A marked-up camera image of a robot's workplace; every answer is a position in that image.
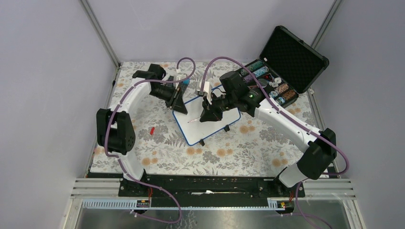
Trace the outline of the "blue framed whiteboard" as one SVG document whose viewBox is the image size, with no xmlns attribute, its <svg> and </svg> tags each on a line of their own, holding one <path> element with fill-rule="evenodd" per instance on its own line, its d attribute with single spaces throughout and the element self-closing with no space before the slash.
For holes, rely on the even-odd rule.
<svg viewBox="0 0 405 229">
<path fill-rule="evenodd" d="M 234 108 L 229 111 L 223 112 L 223 118 L 218 122 L 194 122 L 187 123 L 188 121 L 199 118 L 203 111 L 203 99 L 201 97 L 194 97 L 185 102 L 188 114 L 181 114 L 173 111 L 173 117 L 182 133 L 186 143 L 190 146 L 198 144 L 200 139 L 207 139 L 216 133 L 224 132 L 223 128 L 226 125 L 233 125 L 241 118 L 241 113 L 238 109 Z"/>
</svg>

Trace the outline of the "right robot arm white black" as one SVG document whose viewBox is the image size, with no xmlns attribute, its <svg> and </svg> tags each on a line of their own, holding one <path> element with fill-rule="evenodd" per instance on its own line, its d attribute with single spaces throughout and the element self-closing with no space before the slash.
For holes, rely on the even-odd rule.
<svg viewBox="0 0 405 229">
<path fill-rule="evenodd" d="M 235 71 L 222 75 L 225 93 L 218 97 L 211 93 L 210 83 L 202 79 L 196 88 L 196 94 L 203 98 L 200 122 L 220 121 L 224 112 L 237 108 L 287 137 L 303 155 L 276 176 L 275 193 L 285 197 L 297 183 L 316 180 L 324 173 L 337 156 L 336 135 L 328 128 L 321 131 L 290 115 L 272 98 L 274 88 L 266 79 L 254 74 L 249 78 L 246 81 Z"/>
</svg>

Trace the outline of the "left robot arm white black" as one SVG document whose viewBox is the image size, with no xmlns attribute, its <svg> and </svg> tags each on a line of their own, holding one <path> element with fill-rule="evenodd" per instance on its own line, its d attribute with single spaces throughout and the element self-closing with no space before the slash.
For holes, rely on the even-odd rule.
<svg viewBox="0 0 405 229">
<path fill-rule="evenodd" d="M 100 108 L 96 113 L 97 143 L 104 147 L 107 157 L 116 158 L 123 177 L 131 181 L 130 190 L 136 196 L 148 191 L 147 181 L 143 180 L 144 169 L 132 149 L 136 143 L 136 134 L 131 121 L 142 100 L 154 96 L 176 112 L 187 114 L 183 101 L 181 81 L 165 81 L 166 71 L 158 64 L 151 64 L 146 71 L 137 70 L 131 80 L 131 86 L 121 98 L 108 109 Z"/>
</svg>

